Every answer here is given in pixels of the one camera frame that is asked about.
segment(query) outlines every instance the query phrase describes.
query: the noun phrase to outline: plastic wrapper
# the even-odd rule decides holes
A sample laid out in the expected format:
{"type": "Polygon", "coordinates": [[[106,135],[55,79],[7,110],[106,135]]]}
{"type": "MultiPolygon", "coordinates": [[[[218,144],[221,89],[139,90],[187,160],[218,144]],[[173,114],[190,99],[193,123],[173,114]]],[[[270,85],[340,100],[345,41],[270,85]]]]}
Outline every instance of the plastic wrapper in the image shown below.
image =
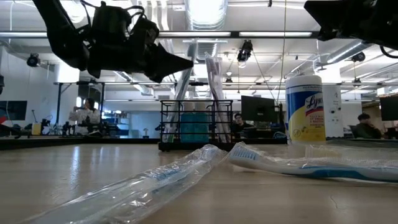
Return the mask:
{"type": "MultiPolygon", "coordinates": [[[[214,100],[223,100],[223,77],[221,76],[221,62],[218,58],[214,58],[208,53],[206,53],[206,66],[208,73],[208,81],[213,95],[214,100]]],[[[223,123],[217,124],[217,130],[219,133],[229,133],[228,117],[226,113],[228,112],[226,106],[223,106],[220,102],[216,101],[216,111],[225,111],[223,113],[216,113],[216,121],[221,121],[223,123]]],[[[220,139],[222,142],[231,142],[231,136],[227,134],[220,134],[220,139]]]]}
{"type": "Polygon", "coordinates": [[[195,185],[225,155],[206,145],[169,165],[90,192],[23,223],[138,222],[195,185]]]}
{"type": "Polygon", "coordinates": [[[398,182],[398,152],[341,145],[261,146],[236,144],[229,160],[251,169],[310,178],[350,178],[398,182]]]}
{"type": "MultiPolygon", "coordinates": [[[[189,46],[188,55],[191,56],[191,59],[193,61],[196,60],[197,49],[198,49],[197,43],[191,44],[189,46]]],[[[188,89],[189,78],[191,76],[192,70],[193,68],[189,68],[182,72],[181,79],[177,83],[174,100],[183,100],[185,98],[185,93],[187,92],[188,89]]],[[[178,111],[179,106],[180,104],[175,102],[172,107],[172,111],[178,111]]],[[[166,120],[167,122],[174,122],[174,123],[172,124],[166,123],[164,129],[165,134],[163,135],[162,142],[173,142],[174,135],[167,133],[175,133],[175,130],[177,128],[176,122],[178,121],[178,113],[169,113],[166,120]]]]}

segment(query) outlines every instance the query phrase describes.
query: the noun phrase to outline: person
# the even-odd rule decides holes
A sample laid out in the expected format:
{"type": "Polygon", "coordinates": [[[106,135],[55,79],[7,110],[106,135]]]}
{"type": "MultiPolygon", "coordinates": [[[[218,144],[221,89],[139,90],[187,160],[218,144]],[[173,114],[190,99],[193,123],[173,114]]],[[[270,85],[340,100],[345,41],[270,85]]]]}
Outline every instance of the person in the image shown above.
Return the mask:
{"type": "Polygon", "coordinates": [[[358,116],[359,124],[355,126],[356,138],[380,139],[382,134],[371,123],[370,115],[363,113],[358,116]]]}
{"type": "Polygon", "coordinates": [[[235,138],[240,138],[240,132],[243,131],[244,128],[251,128],[253,127],[250,124],[247,124],[242,120],[242,115],[240,113],[235,114],[235,123],[232,124],[231,132],[234,134],[235,138]]]}
{"type": "Polygon", "coordinates": [[[90,119],[91,124],[100,123],[100,111],[94,108],[95,101],[92,98],[87,98],[85,101],[85,107],[79,108],[73,107],[73,111],[69,113],[70,121],[77,121],[75,132],[77,134],[88,134],[87,127],[80,127],[84,121],[90,119]]]}

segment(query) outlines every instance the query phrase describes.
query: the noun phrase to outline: ceiling light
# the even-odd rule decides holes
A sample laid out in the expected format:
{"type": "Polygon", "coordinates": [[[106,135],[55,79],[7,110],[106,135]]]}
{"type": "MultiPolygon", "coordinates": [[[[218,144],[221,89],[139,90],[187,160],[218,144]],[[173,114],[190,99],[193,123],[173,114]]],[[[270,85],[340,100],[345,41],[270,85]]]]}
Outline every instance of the ceiling light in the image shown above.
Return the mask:
{"type": "Polygon", "coordinates": [[[159,37],[229,37],[231,32],[186,31],[186,32],[160,32],[159,37]]]}
{"type": "MultiPolygon", "coordinates": [[[[240,2],[231,2],[228,4],[228,7],[268,7],[268,3],[240,3],[240,2]]],[[[285,7],[285,4],[272,4],[272,7],[285,7]]],[[[287,9],[299,9],[304,10],[304,6],[294,6],[293,4],[286,5],[287,9]]]]}
{"type": "Polygon", "coordinates": [[[239,32],[240,37],[310,37],[312,32],[239,32]]]}
{"type": "Polygon", "coordinates": [[[227,40],[182,40],[184,44],[191,44],[191,43],[205,43],[205,44],[227,44],[227,40]]]}
{"type": "Polygon", "coordinates": [[[156,100],[156,99],[152,99],[152,100],[150,100],[150,99],[135,99],[135,100],[130,100],[130,101],[143,101],[143,102],[150,102],[150,101],[159,101],[159,100],[156,100]]]}
{"type": "Polygon", "coordinates": [[[155,82],[137,82],[140,85],[174,85],[172,82],[155,83],[155,82]]]}
{"type": "Polygon", "coordinates": [[[127,102],[129,100],[105,100],[107,102],[127,102]]]}
{"type": "Polygon", "coordinates": [[[0,32],[3,38],[47,38],[46,32],[0,32]]]}
{"type": "Polygon", "coordinates": [[[121,83],[121,82],[109,82],[105,83],[105,85],[130,85],[130,83],[121,83]]]}

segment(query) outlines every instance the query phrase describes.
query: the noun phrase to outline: toothbrush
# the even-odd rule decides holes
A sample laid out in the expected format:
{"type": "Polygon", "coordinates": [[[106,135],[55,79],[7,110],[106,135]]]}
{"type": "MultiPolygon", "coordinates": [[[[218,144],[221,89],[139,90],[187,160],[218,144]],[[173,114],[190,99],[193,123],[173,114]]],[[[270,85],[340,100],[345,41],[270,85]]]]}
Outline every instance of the toothbrush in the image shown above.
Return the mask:
{"type": "Polygon", "coordinates": [[[360,180],[398,182],[398,168],[351,167],[323,162],[322,166],[284,166],[267,159],[252,149],[237,144],[229,153],[230,163],[257,170],[308,178],[351,178],[360,180]]]}

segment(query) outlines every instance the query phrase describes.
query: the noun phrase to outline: metal rack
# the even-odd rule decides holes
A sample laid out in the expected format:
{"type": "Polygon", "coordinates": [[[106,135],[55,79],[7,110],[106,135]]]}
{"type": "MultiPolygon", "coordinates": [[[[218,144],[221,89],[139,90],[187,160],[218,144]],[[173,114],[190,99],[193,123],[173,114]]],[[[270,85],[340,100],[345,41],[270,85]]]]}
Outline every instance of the metal rack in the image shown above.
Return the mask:
{"type": "Polygon", "coordinates": [[[232,143],[227,142],[227,143],[223,143],[223,142],[219,142],[217,135],[219,134],[225,134],[225,135],[229,135],[230,139],[232,139],[232,133],[228,132],[228,133],[220,133],[220,132],[216,132],[216,125],[217,124],[229,124],[231,125],[233,122],[233,111],[232,111],[232,104],[233,104],[233,100],[162,100],[160,101],[161,103],[161,110],[160,110],[160,114],[161,114],[161,122],[160,125],[161,127],[166,126],[166,124],[176,124],[176,131],[171,132],[171,133],[164,133],[164,129],[161,129],[160,132],[160,139],[163,139],[164,135],[173,135],[173,142],[160,142],[159,143],[159,150],[162,151],[170,151],[170,150],[179,150],[179,149],[185,149],[185,150],[189,150],[192,148],[197,149],[198,147],[204,146],[205,144],[216,144],[219,147],[231,147],[230,145],[232,145],[232,143]],[[202,102],[202,103],[206,103],[206,109],[205,111],[187,111],[187,110],[183,110],[183,104],[186,102],[192,102],[192,103],[198,103],[198,102],[202,102]],[[225,108],[226,110],[221,111],[217,109],[217,104],[220,105],[220,107],[225,108]],[[165,117],[167,118],[168,116],[170,116],[171,113],[175,113],[176,116],[176,121],[167,121],[165,120],[165,117]],[[184,122],[181,121],[181,114],[182,113],[206,113],[210,119],[208,121],[202,122],[202,121],[189,121],[189,122],[184,122]],[[226,117],[227,117],[227,121],[217,121],[216,120],[216,114],[218,113],[225,113],[226,117]],[[211,126],[211,131],[207,132],[207,133],[182,133],[181,132],[181,124],[208,124],[209,126],[211,126]],[[200,134],[200,135],[204,135],[207,134],[209,135],[209,142],[181,142],[181,135],[184,134],[200,134]]]}

